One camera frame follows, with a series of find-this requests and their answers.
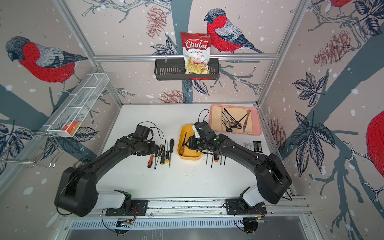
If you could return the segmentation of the wooden handle black screwdriver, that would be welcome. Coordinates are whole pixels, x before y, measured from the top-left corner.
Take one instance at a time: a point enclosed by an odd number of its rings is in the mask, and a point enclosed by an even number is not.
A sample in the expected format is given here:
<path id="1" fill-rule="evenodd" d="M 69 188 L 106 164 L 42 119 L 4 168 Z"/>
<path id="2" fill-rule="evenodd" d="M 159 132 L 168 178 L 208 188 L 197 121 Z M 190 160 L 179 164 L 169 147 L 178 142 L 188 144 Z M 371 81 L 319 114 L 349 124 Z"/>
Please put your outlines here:
<path id="1" fill-rule="evenodd" d="M 180 150 L 179 150 L 180 156 L 183 156 L 183 154 L 184 154 L 186 137 L 187 137 L 187 133 L 185 133 L 185 137 L 184 137 L 183 143 L 182 143 L 182 145 L 180 147 Z"/>

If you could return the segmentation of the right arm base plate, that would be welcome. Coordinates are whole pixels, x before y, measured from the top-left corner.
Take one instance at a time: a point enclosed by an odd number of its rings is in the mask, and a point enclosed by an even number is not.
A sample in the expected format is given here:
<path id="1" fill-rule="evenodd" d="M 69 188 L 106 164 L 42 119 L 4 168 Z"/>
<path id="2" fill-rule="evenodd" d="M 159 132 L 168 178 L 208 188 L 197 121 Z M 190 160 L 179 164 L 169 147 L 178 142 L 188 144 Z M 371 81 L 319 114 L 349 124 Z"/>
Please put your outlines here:
<path id="1" fill-rule="evenodd" d="M 264 202 L 255 206 L 249 206 L 245 201 L 240 199 L 226 199 L 224 207 L 228 215 L 266 215 L 266 205 Z"/>

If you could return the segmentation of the small orange black screwdriver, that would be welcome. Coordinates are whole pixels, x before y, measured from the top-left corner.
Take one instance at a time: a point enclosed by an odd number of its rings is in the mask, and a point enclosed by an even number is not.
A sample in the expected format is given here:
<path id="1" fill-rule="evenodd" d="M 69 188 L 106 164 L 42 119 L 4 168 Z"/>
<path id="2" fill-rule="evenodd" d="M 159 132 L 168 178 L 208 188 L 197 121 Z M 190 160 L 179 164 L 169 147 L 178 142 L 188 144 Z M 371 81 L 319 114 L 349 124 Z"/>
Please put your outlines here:
<path id="1" fill-rule="evenodd" d="M 215 162 L 218 162 L 219 159 L 220 159 L 220 155 L 215 153 L 215 154 L 214 154 L 214 161 L 215 161 Z"/>

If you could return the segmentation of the black long screwdriver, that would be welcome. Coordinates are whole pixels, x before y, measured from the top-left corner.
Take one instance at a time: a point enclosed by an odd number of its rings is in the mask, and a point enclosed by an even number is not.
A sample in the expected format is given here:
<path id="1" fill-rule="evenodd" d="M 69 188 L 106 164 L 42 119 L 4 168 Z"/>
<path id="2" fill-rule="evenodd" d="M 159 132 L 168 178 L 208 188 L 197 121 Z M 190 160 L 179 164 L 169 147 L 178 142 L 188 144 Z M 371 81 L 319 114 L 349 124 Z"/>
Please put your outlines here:
<path id="1" fill-rule="evenodd" d="M 172 159 L 174 145 L 175 145 L 175 140 L 171 139 L 169 143 L 169 167 L 171 167 L 171 159 Z"/>

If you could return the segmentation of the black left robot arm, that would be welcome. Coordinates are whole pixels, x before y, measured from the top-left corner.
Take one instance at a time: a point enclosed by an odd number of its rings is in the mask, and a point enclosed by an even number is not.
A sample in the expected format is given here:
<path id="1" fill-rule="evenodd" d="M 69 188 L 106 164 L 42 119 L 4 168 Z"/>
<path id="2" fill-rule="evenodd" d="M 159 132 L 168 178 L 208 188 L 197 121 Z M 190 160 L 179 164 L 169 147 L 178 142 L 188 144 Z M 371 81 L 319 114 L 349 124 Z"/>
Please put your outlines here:
<path id="1" fill-rule="evenodd" d="M 55 206 L 84 217 L 90 213 L 99 198 L 96 184 L 116 164 L 129 156 L 148 156 L 156 152 L 156 143 L 151 128 L 137 125 L 134 133 L 123 136 L 106 152 L 90 162 L 67 168 L 61 176 L 54 200 Z"/>

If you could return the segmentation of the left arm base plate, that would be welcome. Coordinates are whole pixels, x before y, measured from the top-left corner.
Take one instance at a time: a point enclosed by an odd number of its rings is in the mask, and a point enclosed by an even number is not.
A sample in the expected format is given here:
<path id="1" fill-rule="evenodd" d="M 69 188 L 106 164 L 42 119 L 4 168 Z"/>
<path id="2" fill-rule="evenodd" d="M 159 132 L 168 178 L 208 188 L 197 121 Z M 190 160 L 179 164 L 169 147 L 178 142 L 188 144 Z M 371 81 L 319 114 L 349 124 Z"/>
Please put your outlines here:
<path id="1" fill-rule="evenodd" d="M 107 209 L 107 217 L 134 217 L 145 216 L 148 208 L 148 200 L 129 200 L 118 209 Z"/>

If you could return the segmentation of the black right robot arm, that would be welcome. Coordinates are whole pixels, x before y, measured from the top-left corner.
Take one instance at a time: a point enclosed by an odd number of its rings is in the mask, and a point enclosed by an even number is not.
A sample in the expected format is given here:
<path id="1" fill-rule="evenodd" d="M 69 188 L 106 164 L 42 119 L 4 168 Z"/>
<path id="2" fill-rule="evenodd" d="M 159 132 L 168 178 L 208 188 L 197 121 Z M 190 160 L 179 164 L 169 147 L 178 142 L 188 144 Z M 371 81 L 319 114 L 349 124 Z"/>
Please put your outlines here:
<path id="1" fill-rule="evenodd" d="M 216 135 L 206 121 L 195 123 L 193 131 L 195 135 L 186 142 L 188 149 L 197 152 L 206 150 L 228 157 L 256 176 L 257 184 L 247 188 L 240 196 L 240 200 L 249 207 L 263 202 L 276 205 L 291 186 L 292 179 L 277 155 L 255 153 L 226 135 Z"/>

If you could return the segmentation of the fat black yellow screwdriver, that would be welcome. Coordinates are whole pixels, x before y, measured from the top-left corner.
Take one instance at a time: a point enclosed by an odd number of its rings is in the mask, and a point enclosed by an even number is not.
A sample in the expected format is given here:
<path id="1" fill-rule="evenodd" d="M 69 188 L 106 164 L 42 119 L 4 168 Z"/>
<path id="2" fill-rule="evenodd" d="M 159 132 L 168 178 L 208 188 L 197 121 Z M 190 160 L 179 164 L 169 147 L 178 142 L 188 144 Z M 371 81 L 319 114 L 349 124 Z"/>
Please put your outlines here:
<path id="1" fill-rule="evenodd" d="M 166 151 L 166 163 L 170 162 L 170 151 Z"/>

